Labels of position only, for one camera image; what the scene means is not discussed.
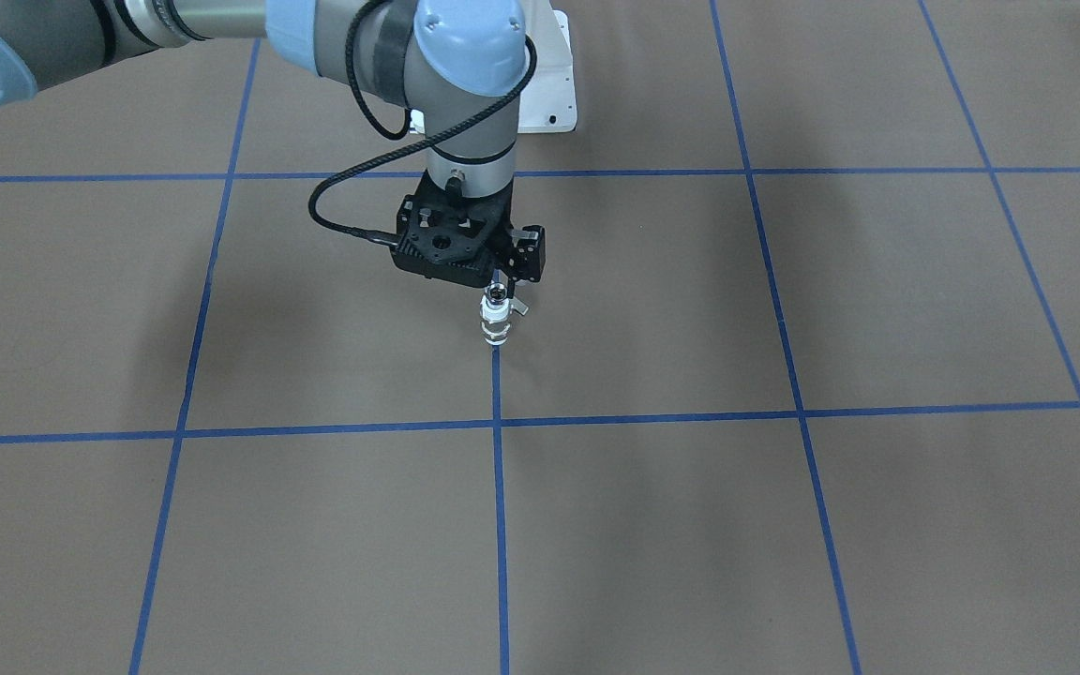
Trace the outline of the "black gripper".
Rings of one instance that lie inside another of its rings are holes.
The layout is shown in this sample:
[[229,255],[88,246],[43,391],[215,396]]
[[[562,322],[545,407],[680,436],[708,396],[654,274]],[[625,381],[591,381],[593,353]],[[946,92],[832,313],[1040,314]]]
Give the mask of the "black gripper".
[[403,272],[472,288],[486,287],[494,274],[536,283],[546,264],[543,226],[514,228],[515,183],[492,195],[458,195],[455,178],[438,187],[423,175],[403,198],[396,217],[393,262]]

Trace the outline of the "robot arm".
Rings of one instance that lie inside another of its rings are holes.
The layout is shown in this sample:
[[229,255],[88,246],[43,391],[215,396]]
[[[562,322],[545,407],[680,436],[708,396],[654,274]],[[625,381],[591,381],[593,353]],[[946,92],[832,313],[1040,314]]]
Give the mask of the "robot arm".
[[[153,53],[269,48],[351,93],[394,149],[325,176],[306,217],[384,248],[403,272],[472,288],[543,276],[543,227],[513,222],[521,98],[539,66],[518,1],[0,1],[0,107]],[[426,168],[390,230],[324,197],[407,157]]]

